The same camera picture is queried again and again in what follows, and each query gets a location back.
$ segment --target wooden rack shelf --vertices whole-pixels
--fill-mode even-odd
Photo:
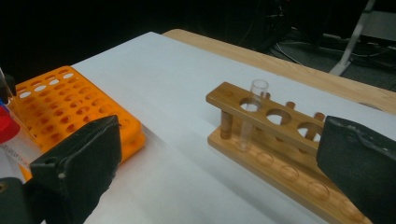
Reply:
[[[227,82],[206,100],[221,110],[221,125],[208,136],[210,146],[331,223],[371,223],[317,166],[323,114],[311,118],[293,110],[293,102],[280,105],[270,97],[254,102],[250,91]],[[241,106],[246,103],[259,109],[246,111]],[[235,145],[242,122],[254,126],[248,151]]]

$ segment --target table surface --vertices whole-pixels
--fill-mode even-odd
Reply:
[[[86,223],[326,223],[208,145],[220,112],[205,96],[224,81],[248,89],[263,78],[273,101],[396,139],[394,115],[355,103],[389,111],[391,92],[181,30],[147,33],[72,66],[136,116],[148,139],[120,166]]]

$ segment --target wooden table edge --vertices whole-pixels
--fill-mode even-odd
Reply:
[[[353,102],[377,107],[390,114],[396,114],[396,92],[380,89],[344,77],[333,76],[313,68],[286,62],[250,49],[244,49],[180,29],[170,30],[163,35],[240,63],[246,63],[267,72],[287,77]]]

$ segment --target red object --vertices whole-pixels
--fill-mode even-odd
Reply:
[[[20,125],[0,106],[0,144],[17,135],[20,129]]]

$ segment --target white table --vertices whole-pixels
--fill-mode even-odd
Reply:
[[[86,223],[325,223],[210,147],[223,81],[266,79],[272,100],[351,119],[396,139],[396,117],[261,69],[148,33],[74,64],[144,124],[147,143],[121,165]]]

